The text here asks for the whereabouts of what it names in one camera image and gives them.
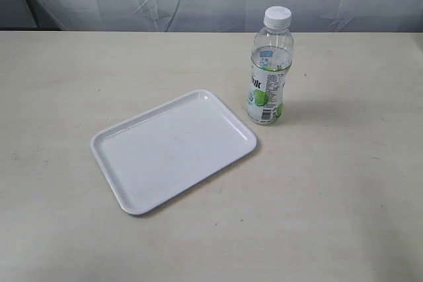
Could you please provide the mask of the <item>clear plastic drink bottle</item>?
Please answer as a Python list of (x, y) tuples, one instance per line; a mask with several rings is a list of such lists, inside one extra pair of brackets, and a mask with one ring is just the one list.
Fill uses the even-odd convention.
[(276, 122), (284, 109), (283, 91), (292, 65), (294, 41), (289, 31), (292, 13), (273, 6), (264, 13), (264, 26), (254, 37), (247, 114), (260, 125)]

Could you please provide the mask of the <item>white rectangular plastic tray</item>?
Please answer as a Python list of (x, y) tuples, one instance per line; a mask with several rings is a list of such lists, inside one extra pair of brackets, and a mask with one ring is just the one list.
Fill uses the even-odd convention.
[(93, 156), (119, 206), (144, 215), (249, 155), (255, 134), (208, 90), (98, 132)]

